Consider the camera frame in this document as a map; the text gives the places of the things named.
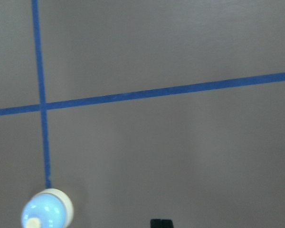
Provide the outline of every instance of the gray surface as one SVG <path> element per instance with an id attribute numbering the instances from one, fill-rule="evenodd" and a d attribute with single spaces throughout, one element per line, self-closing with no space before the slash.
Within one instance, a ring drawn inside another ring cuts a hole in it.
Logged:
<path id="1" fill-rule="evenodd" d="M 0 0 L 0 108 L 38 103 L 30 1 Z"/>
<path id="2" fill-rule="evenodd" d="M 72 228 L 285 228 L 285 82 L 49 111 Z"/>
<path id="3" fill-rule="evenodd" d="M 285 72 L 285 0 L 43 0 L 48 101 Z"/>
<path id="4" fill-rule="evenodd" d="M 0 227 L 20 228 L 22 208 L 43 188 L 39 113 L 0 116 Z"/>

